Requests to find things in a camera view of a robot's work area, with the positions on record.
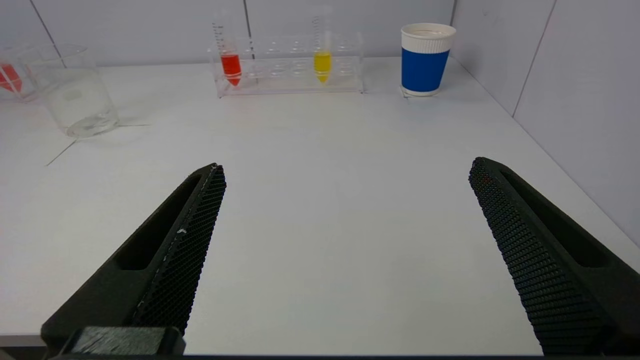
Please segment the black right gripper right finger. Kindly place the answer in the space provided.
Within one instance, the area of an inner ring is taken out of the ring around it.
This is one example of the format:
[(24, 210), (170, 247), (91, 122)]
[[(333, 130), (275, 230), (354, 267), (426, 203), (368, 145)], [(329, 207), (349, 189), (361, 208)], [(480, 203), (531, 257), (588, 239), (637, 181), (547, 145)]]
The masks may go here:
[(639, 273), (504, 164), (468, 181), (542, 353), (638, 356)]

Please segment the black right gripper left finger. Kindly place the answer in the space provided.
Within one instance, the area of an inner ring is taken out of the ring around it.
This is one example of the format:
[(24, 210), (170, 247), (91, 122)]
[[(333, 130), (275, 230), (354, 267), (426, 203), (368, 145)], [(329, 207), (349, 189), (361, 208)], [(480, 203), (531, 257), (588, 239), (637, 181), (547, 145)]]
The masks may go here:
[(226, 188), (215, 162), (190, 174), (41, 326), (48, 352), (86, 327), (185, 335)]

